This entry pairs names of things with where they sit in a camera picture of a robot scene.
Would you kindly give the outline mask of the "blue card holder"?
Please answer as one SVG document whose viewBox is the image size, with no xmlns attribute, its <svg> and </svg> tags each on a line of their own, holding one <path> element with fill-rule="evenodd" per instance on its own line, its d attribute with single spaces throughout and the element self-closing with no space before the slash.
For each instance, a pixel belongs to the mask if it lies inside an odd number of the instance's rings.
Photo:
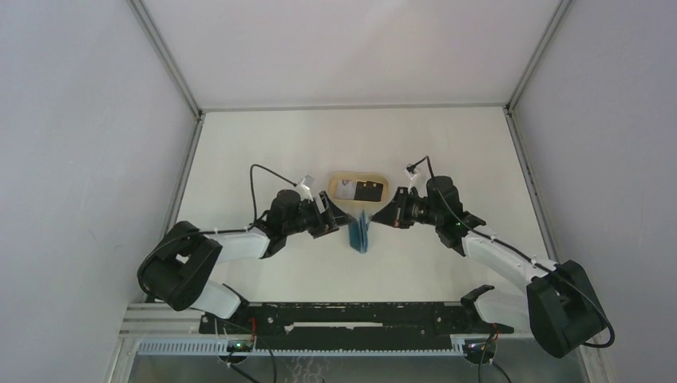
<svg viewBox="0 0 677 383">
<path fill-rule="evenodd" d="M 362 210 L 354 221 L 348 224 L 348 235 L 350 247 L 360 254 L 368 251 L 369 239 L 368 231 L 370 227 L 370 217 Z"/>
</svg>

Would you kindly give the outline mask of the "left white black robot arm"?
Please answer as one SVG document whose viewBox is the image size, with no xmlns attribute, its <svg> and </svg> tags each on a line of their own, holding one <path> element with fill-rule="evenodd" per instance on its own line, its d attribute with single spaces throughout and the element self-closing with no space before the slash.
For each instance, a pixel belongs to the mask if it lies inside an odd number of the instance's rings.
<svg viewBox="0 0 677 383">
<path fill-rule="evenodd" d="M 266 259 L 282 250 L 291 235 L 317 239 L 355 221 L 322 191 L 303 199 L 291 189 L 279 191 L 271 206 L 243 229 L 201 230 L 188 221 L 176 223 L 137 270 L 140 288 L 175 311 L 199 310 L 216 316 L 232 333 L 250 320 L 242 298 L 232 288 L 212 281 L 219 263 Z"/>
</svg>

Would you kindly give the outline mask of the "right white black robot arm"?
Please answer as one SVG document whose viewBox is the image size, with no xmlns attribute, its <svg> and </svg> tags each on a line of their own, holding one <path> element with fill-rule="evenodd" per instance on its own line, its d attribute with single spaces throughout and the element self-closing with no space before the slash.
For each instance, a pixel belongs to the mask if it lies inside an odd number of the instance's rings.
<svg viewBox="0 0 677 383">
<path fill-rule="evenodd" d="M 481 332 L 491 323 L 512 328 L 527 325 L 541 348 L 562 358 L 579 346 L 595 347 L 591 340 L 604 330 L 613 345 L 616 334 L 584 268 L 575 261 L 555 263 L 524 254 L 489 233 L 486 222 L 463 208 L 457 187 L 448 176 L 426 182 L 425 196 L 415 188 L 399 187 L 393 199 L 370 220 L 407 229 L 415 223 L 434 227 L 441 243 L 511 282 L 524 295 L 512 295 L 504 309 L 491 309 L 477 299 L 461 310 L 462 324 Z"/>
</svg>

